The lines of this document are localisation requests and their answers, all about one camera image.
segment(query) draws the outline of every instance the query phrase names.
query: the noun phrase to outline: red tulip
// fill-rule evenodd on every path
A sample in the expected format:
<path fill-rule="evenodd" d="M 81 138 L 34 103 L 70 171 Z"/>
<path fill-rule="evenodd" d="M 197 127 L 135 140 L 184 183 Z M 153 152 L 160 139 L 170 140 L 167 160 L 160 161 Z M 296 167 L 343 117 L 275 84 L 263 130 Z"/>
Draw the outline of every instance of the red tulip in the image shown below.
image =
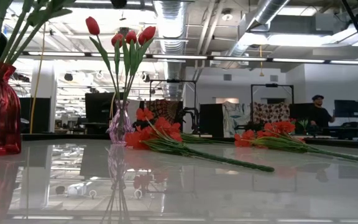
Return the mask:
<path fill-rule="evenodd" d="M 147 41 L 154 37 L 155 27 L 147 27 L 139 36 L 139 43 L 144 45 Z"/>
<path fill-rule="evenodd" d="M 144 38 L 143 34 L 139 35 L 138 41 L 139 41 L 139 44 L 142 46 L 144 45 L 144 43 L 146 43 L 146 39 Z"/>
<path fill-rule="evenodd" d="M 136 44 L 136 33 L 135 33 L 135 31 L 129 31 L 127 33 L 127 36 L 125 37 L 125 39 L 127 40 L 128 44 L 131 44 L 131 40 L 133 40 L 134 44 Z"/>
<path fill-rule="evenodd" d="M 124 36 L 122 34 L 116 34 L 112 39 L 111 39 L 111 44 L 113 47 L 116 46 L 116 42 L 119 41 L 119 47 L 122 46 L 122 40 L 123 40 Z"/>
<path fill-rule="evenodd" d="M 95 19 L 93 19 L 92 17 L 89 16 L 87 19 L 85 19 L 85 22 L 86 22 L 86 26 L 88 27 L 90 34 L 92 34 L 92 35 L 100 34 L 99 25 Z"/>

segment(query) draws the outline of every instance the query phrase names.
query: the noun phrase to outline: patterned fabric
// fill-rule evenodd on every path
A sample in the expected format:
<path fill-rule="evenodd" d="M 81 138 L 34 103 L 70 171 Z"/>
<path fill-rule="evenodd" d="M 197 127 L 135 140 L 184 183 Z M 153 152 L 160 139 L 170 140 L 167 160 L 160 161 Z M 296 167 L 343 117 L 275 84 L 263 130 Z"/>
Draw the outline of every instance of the patterned fabric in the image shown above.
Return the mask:
<path fill-rule="evenodd" d="M 234 130 L 237 125 L 246 125 L 250 119 L 249 105 L 230 103 L 222 104 L 223 110 L 223 135 L 225 138 L 233 138 L 235 134 L 242 134 L 244 130 Z"/>
<path fill-rule="evenodd" d="M 290 118 L 290 107 L 286 103 L 263 104 L 254 103 L 254 122 L 277 122 L 288 121 Z"/>
<path fill-rule="evenodd" d="M 146 102 L 147 108 L 154 113 L 154 117 L 164 117 L 169 123 L 181 123 L 182 118 L 178 115 L 183 107 L 181 101 L 155 100 Z"/>

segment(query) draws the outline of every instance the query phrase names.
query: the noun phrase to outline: ceiling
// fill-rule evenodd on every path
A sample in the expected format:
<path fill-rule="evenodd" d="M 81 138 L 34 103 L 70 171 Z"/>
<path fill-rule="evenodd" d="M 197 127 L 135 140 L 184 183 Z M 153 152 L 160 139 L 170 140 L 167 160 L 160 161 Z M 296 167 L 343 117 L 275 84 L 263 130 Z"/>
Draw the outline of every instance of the ceiling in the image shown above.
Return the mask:
<path fill-rule="evenodd" d="M 16 24 L 15 17 L 12 14 L 20 14 L 22 1 L 14 1 L 10 8 L 10 13 L 5 20 L 6 35 L 9 37 L 12 28 Z M 206 12 L 209 0 L 195 0 L 190 3 L 187 9 L 186 17 L 186 54 L 194 54 L 196 52 L 198 41 L 202 31 L 203 15 Z M 215 13 L 219 16 L 217 26 L 213 32 L 213 39 L 208 46 L 207 54 L 212 52 L 223 52 L 230 49 L 237 39 L 237 26 L 240 23 L 243 14 L 247 14 L 257 8 L 258 0 L 226 0 L 223 5 L 224 9 L 230 9 L 232 19 L 224 21 L 221 19 L 220 12 Z M 357 0 L 349 1 L 349 4 L 355 9 L 357 8 Z M 292 0 L 279 13 L 281 15 L 294 16 L 313 16 L 317 10 L 324 9 L 324 13 L 336 13 L 339 17 L 343 15 L 340 0 Z M 73 13 L 67 16 L 51 19 L 45 27 L 45 51 L 46 52 L 97 52 L 92 42 L 89 40 L 88 30 L 85 24 L 85 19 L 89 16 L 94 17 L 100 26 L 101 41 L 108 52 L 113 52 L 111 45 L 111 37 L 119 30 L 120 27 L 129 27 L 130 29 L 140 32 L 147 26 L 156 26 L 157 16 L 152 11 L 136 11 L 136 10 L 115 10 L 115 9 L 91 9 L 91 8 L 73 8 Z M 33 39 L 33 41 L 26 48 L 28 51 L 39 52 L 42 50 L 42 32 L 40 31 Z M 277 45 L 261 45 L 263 57 L 292 57 L 292 58 L 313 58 L 319 57 L 316 53 L 316 47 L 288 47 Z M 149 48 L 152 54 L 160 54 L 160 42 L 156 39 Z M 335 49 L 325 48 L 325 50 L 336 50 L 337 54 L 333 57 L 338 59 L 356 59 L 358 57 L 358 47 L 336 47 Z M 260 56 L 259 46 L 249 47 L 247 54 L 254 57 Z M 32 78 L 33 64 L 36 63 L 32 59 L 20 58 L 15 66 L 17 71 L 27 77 Z M 58 99 L 70 99 L 70 97 L 79 99 L 85 93 L 90 92 L 86 86 L 89 83 L 84 83 L 84 80 L 90 82 L 94 86 L 100 86 L 99 91 L 111 91 L 112 81 L 108 75 L 108 71 L 101 60 L 78 60 L 73 58 L 70 60 L 57 60 L 57 63 L 64 68 L 66 73 L 77 75 L 72 82 L 64 79 L 64 73 L 60 74 L 58 79 L 59 85 L 83 85 L 82 88 L 71 88 L 69 93 L 59 89 Z M 194 62 L 186 62 L 187 67 L 194 67 Z M 287 63 L 264 63 L 264 68 L 280 68 L 285 72 L 285 69 L 290 67 Z M 260 62 L 250 62 L 249 70 L 260 68 Z M 142 81 L 142 74 L 148 74 L 154 79 L 165 79 L 163 63 L 161 61 L 144 62 L 138 69 L 137 78 L 134 85 L 143 90 L 134 91 L 131 93 L 132 98 L 147 98 L 149 91 L 149 84 Z M 24 87 L 17 87 L 16 90 L 19 96 L 29 96 L 29 83 L 23 83 L 20 80 L 12 80 L 12 83 L 24 84 Z M 156 98 L 162 98 L 163 92 L 157 90 Z M 78 107 L 85 111 L 83 103 Z"/>

